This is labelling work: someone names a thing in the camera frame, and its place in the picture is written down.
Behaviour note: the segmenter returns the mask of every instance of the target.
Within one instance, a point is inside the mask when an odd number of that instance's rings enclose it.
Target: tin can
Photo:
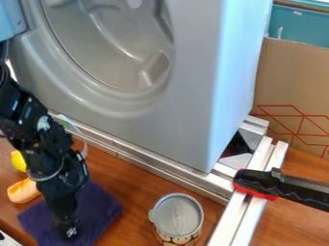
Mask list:
[[[155,236],[163,246],[194,246],[199,241],[204,213],[194,198],[183,193],[168,194],[148,213]]]

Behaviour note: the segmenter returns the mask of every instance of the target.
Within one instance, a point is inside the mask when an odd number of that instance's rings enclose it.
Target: cardboard box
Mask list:
[[[252,114],[268,135],[329,159],[329,49],[265,38]]]

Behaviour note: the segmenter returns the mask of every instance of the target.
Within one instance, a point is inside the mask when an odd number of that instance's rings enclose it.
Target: black clamp handle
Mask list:
[[[253,196],[275,200],[282,197],[315,209],[329,211],[329,184],[282,174],[242,169],[233,180],[234,188]]]

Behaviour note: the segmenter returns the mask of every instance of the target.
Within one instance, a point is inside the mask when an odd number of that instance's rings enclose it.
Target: red clamp part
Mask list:
[[[236,184],[235,182],[233,182],[233,187],[235,190],[237,190],[239,192],[246,193],[248,195],[256,196],[259,198],[267,199],[268,201],[274,201],[279,197],[279,196],[271,196],[271,195],[263,194],[263,193],[255,191],[255,190],[248,189],[246,187]]]

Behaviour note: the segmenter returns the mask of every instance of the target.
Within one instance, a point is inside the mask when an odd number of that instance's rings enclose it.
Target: metal frame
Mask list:
[[[116,136],[73,121],[81,131],[78,134],[55,113],[52,113],[52,116],[63,123],[75,137],[85,140],[88,144],[225,205],[226,209],[208,246],[248,245],[262,215],[266,200],[250,197],[234,190],[232,179],[237,172],[237,166],[240,166],[243,160],[245,163],[242,166],[249,169],[280,168],[288,149],[287,143],[279,141],[273,145],[272,138],[266,136],[268,121],[248,116],[240,130],[259,136],[260,141],[254,154],[249,154],[250,158],[236,156],[236,162],[239,165],[234,163],[232,157],[230,161],[220,159],[212,172],[207,174]]]

